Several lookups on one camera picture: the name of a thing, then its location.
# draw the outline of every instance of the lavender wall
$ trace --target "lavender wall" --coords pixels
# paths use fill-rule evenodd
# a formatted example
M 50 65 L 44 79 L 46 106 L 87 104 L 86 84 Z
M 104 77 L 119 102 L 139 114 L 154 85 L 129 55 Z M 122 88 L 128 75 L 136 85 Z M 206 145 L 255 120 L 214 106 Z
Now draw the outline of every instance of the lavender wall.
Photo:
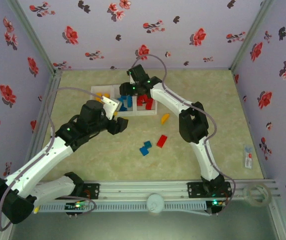
M 15 19 L 6 1 L 0 1 L 0 177 L 2 178 L 23 165 L 33 134 L 33 121 L 36 120 L 41 106 L 39 96 L 43 95 L 49 77 L 49 71 L 42 58 Z
M 286 0 L 275 1 L 235 73 L 258 154 L 286 205 Z
M 228 68 L 262 0 L 19 2 L 56 68 L 109 69 L 146 53 L 169 68 Z

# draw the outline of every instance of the floral wallpaper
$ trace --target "floral wallpaper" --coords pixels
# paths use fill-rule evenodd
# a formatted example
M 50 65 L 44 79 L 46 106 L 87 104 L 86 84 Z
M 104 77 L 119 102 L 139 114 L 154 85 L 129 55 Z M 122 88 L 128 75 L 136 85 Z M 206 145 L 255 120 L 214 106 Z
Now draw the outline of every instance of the floral wallpaper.
M 229 68 L 262 0 L 18 2 L 53 67 L 62 70 L 129 68 L 145 53 L 163 57 L 169 68 Z M 257 44 L 254 60 L 260 51 Z M 144 66 L 161 65 L 144 58 Z
M 235 70 L 257 154 L 286 206 L 286 1 L 275 1 Z
M 33 14 L 45 13 L 37 5 Z M 0 177 L 25 161 L 50 73 L 6 1 L 0 1 Z

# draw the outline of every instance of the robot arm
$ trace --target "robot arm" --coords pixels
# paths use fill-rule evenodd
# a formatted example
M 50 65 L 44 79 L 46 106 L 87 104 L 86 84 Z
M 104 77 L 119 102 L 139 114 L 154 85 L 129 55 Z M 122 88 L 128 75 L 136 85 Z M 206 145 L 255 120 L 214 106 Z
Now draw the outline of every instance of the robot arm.
M 49 144 L 19 170 L 5 179 L 0 178 L 0 200 L 8 186 L 12 186 L 2 206 L 2 212 L 12 223 L 23 221 L 43 203 L 61 196 L 80 195 L 84 182 L 72 172 L 55 181 L 37 184 L 60 161 L 100 132 L 107 130 L 114 135 L 127 128 L 128 120 L 121 117 L 117 121 L 113 119 L 114 112 L 121 106 L 119 101 L 106 97 L 102 101 L 104 106 L 95 100 L 87 101 L 80 114 L 72 117 L 55 133 L 48 152 L 45 150 Z
M 187 101 L 174 92 L 170 92 L 169 94 L 163 88 L 162 81 L 155 76 L 149 78 L 141 65 L 131 68 L 127 74 L 130 75 L 130 82 L 125 82 L 120 86 L 121 95 L 133 96 L 146 94 L 149 98 L 153 98 L 164 104 L 178 116 L 180 135 L 191 145 L 199 162 L 204 190 L 208 195 L 213 195 L 219 191 L 225 180 L 212 166 L 205 150 L 204 141 L 208 135 L 207 129 L 209 127 L 206 116 L 186 106 L 184 103 L 204 110 L 202 104 L 200 102 L 192 103 Z M 213 164 L 218 168 L 214 161 L 209 141 L 206 142 L 206 147 Z

